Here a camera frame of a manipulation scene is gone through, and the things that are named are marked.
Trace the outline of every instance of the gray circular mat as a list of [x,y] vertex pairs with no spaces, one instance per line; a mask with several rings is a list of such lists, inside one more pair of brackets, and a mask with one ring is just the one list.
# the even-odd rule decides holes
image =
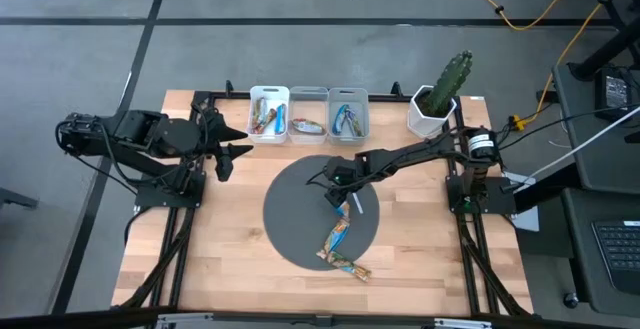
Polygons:
[[[335,269],[316,256],[316,252],[322,249],[340,216],[325,199],[326,189],[305,185],[329,158],[308,156],[289,165],[273,180],[264,200],[264,227],[273,246],[290,262],[312,270]],[[329,185],[324,175],[315,180]],[[351,261],[369,248],[380,221],[380,205],[371,184],[357,195],[364,214],[360,214],[353,195],[349,195],[351,225],[336,250]]]

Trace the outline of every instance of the clear plastic bin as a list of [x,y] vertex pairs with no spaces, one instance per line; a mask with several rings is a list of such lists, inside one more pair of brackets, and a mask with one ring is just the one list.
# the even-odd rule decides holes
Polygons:
[[[249,120],[247,122],[247,134],[254,143],[259,144],[282,144],[287,140],[287,124],[289,121],[289,89],[283,86],[255,86],[249,91],[251,100],[249,109]],[[275,120],[264,129],[262,134],[256,134],[251,127],[251,118],[256,100],[264,97],[267,101],[267,108],[276,109],[281,104],[285,104],[284,111],[284,131],[276,133]]]
[[[360,88],[331,88],[328,104],[329,142],[334,145],[363,145],[369,137],[369,93]],[[336,115],[344,104],[349,104],[349,108],[355,113],[364,136],[354,136],[346,123],[340,134],[333,133]]]
[[299,132],[289,123],[289,137],[294,144],[318,145],[327,138],[327,100],[329,91],[323,87],[293,87],[289,92],[290,120],[296,118],[313,120],[324,128],[323,135]]

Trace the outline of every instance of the cactus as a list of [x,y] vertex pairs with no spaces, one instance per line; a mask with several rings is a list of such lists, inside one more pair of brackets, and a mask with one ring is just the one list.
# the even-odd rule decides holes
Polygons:
[[444,68],[435,87],[416,98],[422,115],[442,118],[449,111],[451,98],[460,90],[462,83],[471,72],[471,52],[465,50],[456,55]]

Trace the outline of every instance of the white hexagonal pot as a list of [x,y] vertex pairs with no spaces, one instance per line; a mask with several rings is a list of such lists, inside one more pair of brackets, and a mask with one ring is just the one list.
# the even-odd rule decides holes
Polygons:
[[453,111],[456,110],[458,104],[455,99],[451,99],[450,110],[444,118],[435,118],[429,117],[426,115],[422,115],[420,108],[418,108],[418,104],[416,104],[416,98],[423,91],[432,90],[433,86],[431,85],[423,85],[418,89],[418,91],[411,97],[411,103],[409,103],[409,113],[407,115],[407,127],[409,130],[417,135],[419,138],[430,138],[434,137],[442,131],[442,125],[449,121],[449,117],[453,114]]

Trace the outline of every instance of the white cable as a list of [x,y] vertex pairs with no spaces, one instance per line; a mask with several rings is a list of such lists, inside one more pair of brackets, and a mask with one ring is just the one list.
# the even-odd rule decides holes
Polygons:
[[561,156],[559,159],[556,159],[555,161],[543,166],[542,168],[536,170],[533,174],[529,175],[525,180],[523,180],[523,182],[527,182],[527,180],[533,178],[534,176],[542,173],[543,171],[551,168],[552,166],[560,163],[561,161],[567,159],[568,157],[570,157],[571,155],[577,153],[578,151],[580,151],[582,148],[586,147],[587,145],[591,144],[592,141],[598,139],[600,136],[602,136],[604,133],[608,132],[609,130],[611,130],[613,127],[615,127],[616,125],[622,123],[623,121],[627,120],[628,118],[630,118],[631,116],[633,116],[634,114],[640,112],[640,106],[635,108],[633,111],[631,111],[630,113],[628,113],[627,115],[623,116],[622,118],[616,120],[614,123],[611,123],[608,127],[602,129],[598,134],[592,136],[589,140],[587,140],[586,142],[580,144],[577,148],[573,149],[572,151],[568,152],[567,154]]

